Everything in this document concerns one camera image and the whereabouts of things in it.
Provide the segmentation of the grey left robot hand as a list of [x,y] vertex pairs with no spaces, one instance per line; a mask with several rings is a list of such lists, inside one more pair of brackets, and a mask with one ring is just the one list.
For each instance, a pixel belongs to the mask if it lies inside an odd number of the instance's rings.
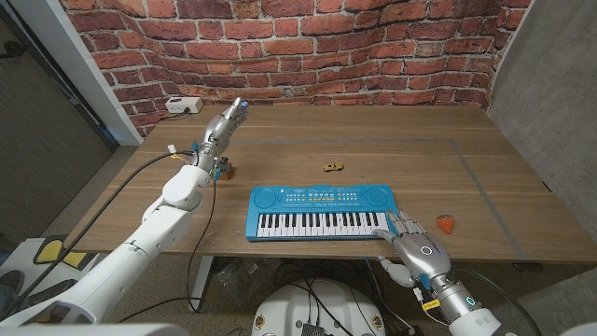
[[229,145],[235,130],[247,119],[248,103],[237,97],[224,112],[211,119],[205,128],[192,164],[209,172]]

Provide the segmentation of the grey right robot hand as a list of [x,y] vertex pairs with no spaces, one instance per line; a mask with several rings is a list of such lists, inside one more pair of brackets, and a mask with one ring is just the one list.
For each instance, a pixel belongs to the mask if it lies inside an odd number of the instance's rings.
[[393,227],[396,232],[376,229],[372,233],[390,243],[401,261],[397,264],[378,256],[390,277],[402,287],[415,287],[420,283],[427,289],[439,291],[448,285],[451,260],[442,243],[406,212],[395,214],[387,210],[385,214],[388,227]]

